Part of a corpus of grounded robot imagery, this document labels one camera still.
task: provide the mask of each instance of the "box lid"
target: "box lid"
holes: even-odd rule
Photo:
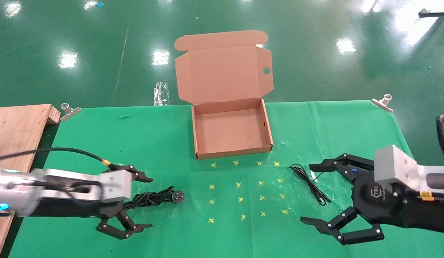
[[[261,98],[273,90],[271,52],[263,31],[247,30],[180,37],[187,53],[176,58],[179,98],[193,104]]]

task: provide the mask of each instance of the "table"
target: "table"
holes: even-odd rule
[[[442,233],[383,225],[383,241],[343,247],[299,220],[333,218],[351,204],[351,187],[338,173],[322,175],[317,184],[332,203],[321,207],[288,166],[344,152],[372,159],[374,150],[391,144],[410,154],[392,114],[369,101],[268,103],[266,109],[271,153],[201,161],[194,158],[190,106],[83,109],[60,125],[54,147],[133,164],[154,178],[135,182],[134,194],[173,185],[186,198],[128,211],[136,223],[154,227],[127,240],[97,232],[95,218],[26,218],[10,257],[444,257]],[[104,170],[88,157],[59,152],[49,154],[45,167]],[[348,227],[369,225],[358,218]]]

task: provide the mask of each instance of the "plywood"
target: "plywood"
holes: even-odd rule
[[[50,104],[0,107],[0,156],[35,150],[46,124],[57,124],[60,112]],[[29,172],[34,154],[1,160],[0,168]],[[0,252],[12,216],[0,217]]]

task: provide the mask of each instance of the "green floor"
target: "green floor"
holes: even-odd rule
[[[443,164],[435,116],[444,113],[444,18],[417,13],[444,9],[444,0],[422,2],[105,0],[85,10],[85,0],[0,0],[0,106],[152,105],[158,81],[168,83],[172,105],[184,104],[174,41],[258,29],[273,55],[275,89],[266,101],[390,93],[415,158]],[[358,126],[350,117],[342,123]]]

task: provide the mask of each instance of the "cardboard box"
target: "cardboard box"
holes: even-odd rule
[[[197,159],[269,152],[262,97],[273,90],[271,52],[257,30],[188,35],[174,47],[179,98],[192,106]]]

